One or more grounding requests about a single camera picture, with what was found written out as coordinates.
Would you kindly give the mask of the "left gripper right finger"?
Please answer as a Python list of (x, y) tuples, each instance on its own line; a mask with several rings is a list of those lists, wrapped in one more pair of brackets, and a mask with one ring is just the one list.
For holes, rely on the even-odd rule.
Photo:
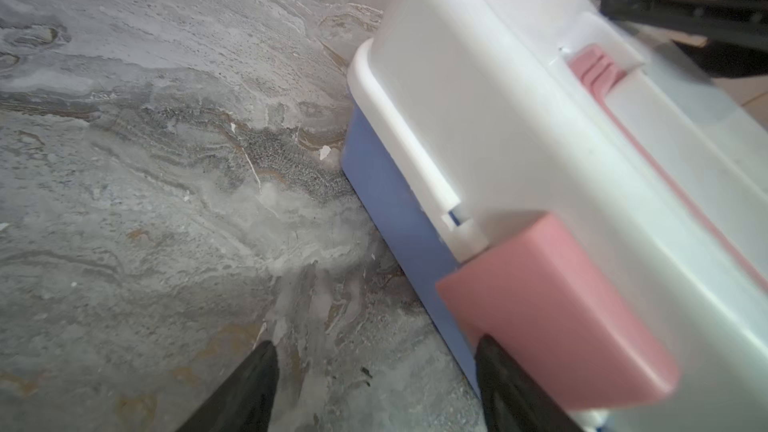
[(488, 431), (582, 430), (492, 336), (479, 340), (475, 364)]

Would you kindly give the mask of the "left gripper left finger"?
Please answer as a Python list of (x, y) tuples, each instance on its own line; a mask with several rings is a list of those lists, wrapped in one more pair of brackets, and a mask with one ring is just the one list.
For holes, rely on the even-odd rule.
[(177, 431), (267, 431), (279, 375), (276, 347), (259, 343)]

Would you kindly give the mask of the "white blue tool box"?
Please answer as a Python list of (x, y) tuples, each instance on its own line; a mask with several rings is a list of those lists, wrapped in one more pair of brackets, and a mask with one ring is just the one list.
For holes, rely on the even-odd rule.
[(767, 427), (757, 51), (599, 0), (391, 0), (342, 168), (480, 396), (492, 336), (581, 431)]

